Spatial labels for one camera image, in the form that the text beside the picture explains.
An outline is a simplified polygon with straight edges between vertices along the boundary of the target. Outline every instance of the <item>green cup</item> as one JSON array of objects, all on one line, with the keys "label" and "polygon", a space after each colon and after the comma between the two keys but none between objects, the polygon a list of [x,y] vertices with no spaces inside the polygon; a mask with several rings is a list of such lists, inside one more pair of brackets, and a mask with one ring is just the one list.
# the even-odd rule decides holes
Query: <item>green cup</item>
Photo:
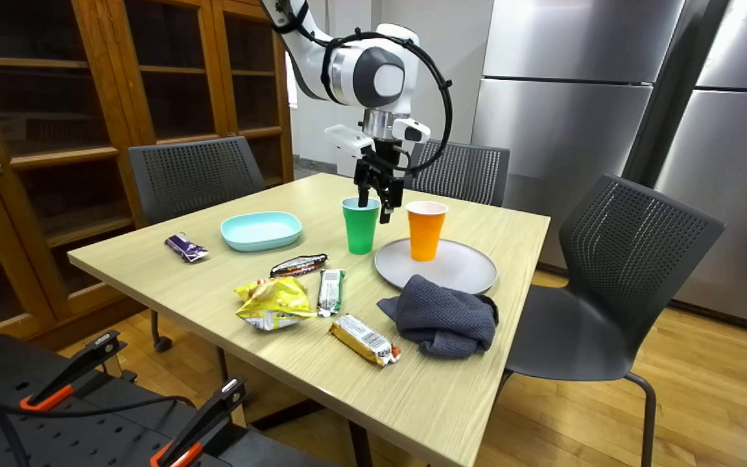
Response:
[{"label": "green cup", "polygon": [[373,196],[369,196],[365,208],[358,204],[358,196],[342,199],[347,249],[352,253],[369,253],[373,249],[378,208],[381,204]]}]

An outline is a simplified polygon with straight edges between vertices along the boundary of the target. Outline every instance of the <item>plastic cup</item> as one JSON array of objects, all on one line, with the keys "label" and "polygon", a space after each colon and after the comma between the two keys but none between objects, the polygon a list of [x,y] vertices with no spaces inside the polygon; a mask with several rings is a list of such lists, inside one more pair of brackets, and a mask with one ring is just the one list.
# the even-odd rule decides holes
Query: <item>plastic cup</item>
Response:
[{"label": "plastic cup", "polygon": [[406,231],[409,231],[409,260],[430,262],[435,260],[435,249],[441,244],[443,222],[448,204],[445,203],[409,203],[406,210]]},{"label": "plastic cup", "polygon": [[352,253],[369,253],[373,249],[378,208],[381,204],[373,196],[369,196],[365,208],[358,204],[358,196],[342,199],[347,249]]}]

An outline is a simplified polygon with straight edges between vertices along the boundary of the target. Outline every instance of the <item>wooden cabinet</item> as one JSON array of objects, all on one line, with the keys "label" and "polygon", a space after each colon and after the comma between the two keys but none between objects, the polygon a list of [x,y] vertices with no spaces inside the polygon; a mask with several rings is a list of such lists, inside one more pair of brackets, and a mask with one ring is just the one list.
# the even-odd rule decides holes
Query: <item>wooden cabinet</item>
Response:
[{"label": "wooden cabinet", "polygon": [[68,249],[142,225],[129,144],[231,133],[270,183],[291,178],[282,48],[257,2],[0,0],[0,331],[132,312]]}]

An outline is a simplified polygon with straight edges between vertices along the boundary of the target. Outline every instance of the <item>gray plate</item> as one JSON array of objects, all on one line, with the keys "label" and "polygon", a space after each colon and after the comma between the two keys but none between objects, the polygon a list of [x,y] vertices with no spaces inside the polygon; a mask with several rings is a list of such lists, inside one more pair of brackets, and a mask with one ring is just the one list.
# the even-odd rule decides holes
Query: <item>gray plate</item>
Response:
[{"label": "gray plate", "polygon": [[409,260],[406,239],[392,240],[373,253],[373,269],[395,287],[404,287],[412,275],[465,293],[486,293],[499,283],[492,260],[448,239],[441,239],[434,262]]}]

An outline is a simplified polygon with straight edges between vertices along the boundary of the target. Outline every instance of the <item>plate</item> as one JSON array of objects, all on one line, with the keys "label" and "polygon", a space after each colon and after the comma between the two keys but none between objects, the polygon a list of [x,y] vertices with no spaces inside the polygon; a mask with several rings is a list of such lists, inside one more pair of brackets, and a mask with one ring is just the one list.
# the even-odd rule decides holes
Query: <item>plate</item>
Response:
[{"label": "plate", "polygon": [[265,251],[299,240],[300,219],[291,212],[250,212],[226,217],[220,239],[235,251]]},{"label": "plate", "polygon": [[373,269],[395,287],[404,287],[412,275],[465,293],[486,293],[499,283],[492,260],[448,239],[441,239],[434,262],[409,260],[406,239],[392,240],[373,253]]}]

